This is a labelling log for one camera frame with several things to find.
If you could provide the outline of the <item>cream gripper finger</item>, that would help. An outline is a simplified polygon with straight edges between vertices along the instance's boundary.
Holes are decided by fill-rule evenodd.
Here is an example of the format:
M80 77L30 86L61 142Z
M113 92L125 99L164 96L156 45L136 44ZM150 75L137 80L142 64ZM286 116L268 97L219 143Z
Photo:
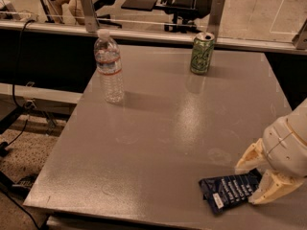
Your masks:
M303 178L288 176L281 172L266 170L258 189L248 198L254 205L267 204L298 189Z
M235 166L235 173L242 174L258 168L267 163L265 153L263 151L262 139L259 138L255 143L252 143L244 152Z

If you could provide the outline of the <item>white rounded gripper body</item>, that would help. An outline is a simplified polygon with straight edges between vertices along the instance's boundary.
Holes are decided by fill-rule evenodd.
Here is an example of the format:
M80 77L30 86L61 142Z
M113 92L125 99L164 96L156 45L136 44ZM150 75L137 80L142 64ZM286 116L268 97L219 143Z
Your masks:
M265 129L262 144L275 171L293 177L307 176L306 125L298 118L278 118Z

